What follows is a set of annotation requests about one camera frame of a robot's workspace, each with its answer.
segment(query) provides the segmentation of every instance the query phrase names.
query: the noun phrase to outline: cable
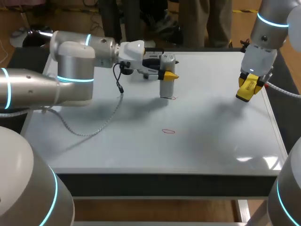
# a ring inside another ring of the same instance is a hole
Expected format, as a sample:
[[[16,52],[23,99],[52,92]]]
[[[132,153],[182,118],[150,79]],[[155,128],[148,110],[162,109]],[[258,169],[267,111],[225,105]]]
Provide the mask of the cable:
[[[95,16],[96,13],[93,13],[92,16],[90,17],[90,20],[92,22],[91,26],[90,26],[90,31],[94,31],[97,28],[100,28],[103,30],[103,27],[100,26],[100,23],[93,20],[93,17]]]
[[[118,78],[117,78],[116,73],[115,73],[115,67],[116,67],[117,65],[120,65],[120,73],[119,73]],[[116,85],[117,85],[117,87],[118,87],[118,89],[119,89],[119,92],[120,92],[121,94],[124,93],[124,90],[123,90],[121,84],[119,83],[119,79],[120,79],[120,77],[121,77],[122,69],[124,69],[124,65],[121,64],[121,63],[116,63],[116,64],[113,66],[113,74],[114,74],[114,77],[115,77],[115,79],[116,79]]]
[[[266,82],[266,84],[267,84],[269,87],[271,87],[271,88],[273,88],[273,89],[275,89],[275,90],[277,90],[277,91],[279,91],[279,92],[281,92],[281,93],[284,93],[284,94],[286,94],[286,95],[288,95],[288,96],[290,96],[290,97],[294,97],[294,98],[301,99],[301,96],[298,95],[298,94],[294,94],[294,93],[285,91],[284,89],[281,89],[281,88],[279,88],[279,87],[273,85],[273,84],[270,83],[270,82]]]
[[[3,62],[6,60],[6,58],[8,57],[8,52],[4,49],[1,40],[0,40],[0,45],[1,45],[2,49],[3,49],[3,51],[6,53],[6,56],[0,61],[0,64],[1,64],[1,63],[3,63]]]
[[[122,100],[123,100],[123,94],[120,95],[119,102],[118,102],[115,110],[113,111],[112,115],[110,116],[110,118],[98,130],[96,130],[95,132],[90,133],[90,134],[81,134],[81,133],[75,132],[73,129],[71,129],[71,127],[68,125],[68,123],[65,121],[65,119],[62,117],[62,115],[59,112],[57,112],[54,109],[46,108],[46,107],[39,107],[39,108],[35,108],[35,109],[26,109],[26,110],[15,112],[15,113],[0,113],[0,118],[16,117],[16,116],[19,116],[22,114],[29,113],[30,111],[35,111],[35,110],[48,111],[48,112],[51,112],[54,115],[56,115],[62,121],[62,123],[66,127],[66,129],[68,129],[74,135],[79,136],[79,137],[90,137],[90,136],[95,136],[96,134],[100,133],[109,124],[109,122],[112,120],[113,116],[119,109],[119,107],[122,103]]]

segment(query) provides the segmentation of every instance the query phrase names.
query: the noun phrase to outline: yellow tape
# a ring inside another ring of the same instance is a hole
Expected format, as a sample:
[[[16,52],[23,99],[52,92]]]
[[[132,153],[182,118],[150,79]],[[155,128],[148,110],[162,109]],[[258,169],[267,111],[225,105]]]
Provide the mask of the yellow tape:
[[[233,13],[258,13],[258,10],[254,9],[240,9],[240,10],[232,10]]]

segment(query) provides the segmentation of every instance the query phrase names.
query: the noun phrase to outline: wire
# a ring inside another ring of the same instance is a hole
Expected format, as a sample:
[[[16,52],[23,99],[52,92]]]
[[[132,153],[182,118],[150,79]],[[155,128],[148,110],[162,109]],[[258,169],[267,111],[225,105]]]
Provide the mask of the wire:
[[[59,112],[57,112],[54,109],[46,108],[46,107],[39,107],[39,108],[35,108],[35,109],[26,109],[26,110],[15,112],[15,113],[0,113],[0,118],[16,117],[16,116],[19,116],[19,115],[22,115],[22,114],[27,114],[30,111],[36,111],[36,110],[48,111],[48,112],[51,112],[54,115],[56,115],[62,121],[62,123],[66,127],[66,129],[69,130],[69,132],[71,132],[74,135],[79,136],[79,137],[90,137],[90,136],[95,136],[96,134],[100,133],[109,124],[109,122],[112,120],[112,118],[114,117],[115,113],[119,109],[119,107],[120,107],[120,105],[122,103],[122,100],[123,100],[123,94],[120,95],[119,102],[118,102],[115,110],[111,114],[110,118],[98,130],[96,130],[93,133],[89,133],[89,134],[82,134],[82,133],[78,133],[78,132],[74,131],[73,129],[71,129],[71,127],[69,126],[69,124],[66,122],[66,120],[62,117],[62,115]]]
[[[295,98],[301,99],[301,96],[298,95],[298,94],[294,94],[294,93],[285,91],[284,89],[281,89],[281,88],[279,88],[279,87],[273,85],[273,84],[270,83],[270,82],[266,82],[266,84],[267,84],[269,87],[271,87],[271,88],[273,88],[273,89],[275,89],[275,90],[277,90],[277,91],[279,91],[279,92],[281,92],[281,93],[284,93],[284,94],[286,94],[286,95],[288,95],[288,96],[290,96],[290,97],[295,97]]]
[[[0,45],[1,45],[2,49],[3,49],[3,51],[6,53],[6,56],[0,61],[0,64],[1,64],[1,63],[3,63],[3,62],[6,60],[6,58],[8,57],[8,52],[4,49],[1,40],[0,40]]]
[[[120,65],[120,72],[119,72],[118,78],[117,78],[116,73],[115,73],[115,67],[116,67],[117,65]],[[121,64],[121,63],[116,63],[116,64],[113,66],[113,74],[114,74],[114,77],[115,77],[115,79],[116,79],[116,85],[117,85],[117,87],[118,87],[118,89],[119,89],[119,92],[120,92],[121,94],[124,92],[124,90],[123,90],[121,84],[119,83],[119,79],[120,79],[120,77],[121,77],[122,69],[124,69],[124,65]]]

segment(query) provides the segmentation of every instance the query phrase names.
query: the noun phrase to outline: pants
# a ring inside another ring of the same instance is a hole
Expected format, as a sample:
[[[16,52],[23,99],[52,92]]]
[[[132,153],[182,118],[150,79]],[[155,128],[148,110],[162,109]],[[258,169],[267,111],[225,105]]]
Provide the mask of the pants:
[[[180,0],[179,24],[184,47],[203,47],[206,26],[210,47],[228,47],[231,21],[232,0]]]
[[[141,40],[139,0],[122,0],[122,4],[127,41]],[[116,0],[99,0],[98,7],[102,15],[104,35],[120,42],[122,33]]]

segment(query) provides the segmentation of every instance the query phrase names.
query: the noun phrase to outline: person's leg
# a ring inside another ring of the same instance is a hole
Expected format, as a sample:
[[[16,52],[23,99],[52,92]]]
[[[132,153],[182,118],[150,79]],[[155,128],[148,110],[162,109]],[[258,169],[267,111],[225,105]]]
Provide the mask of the person's leg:
[[[140,0],[141,17],[161,39],[182,45],[183,36],[177,21],[168,14],[167,0]]]
[[[98,7],[102,16],[104,35],[114,38],[116,42],[120,42],[122,33],[116,0],[99,0]]]
[[[227,48],[231,40],[232,0],[210,0],[209,45]]]
[[[143,39],[140,28],[139,0],[122,0],[127,41]]]
[[[180,0],[179,24],[184,37],[184,47],[204,46],[210,0]]]

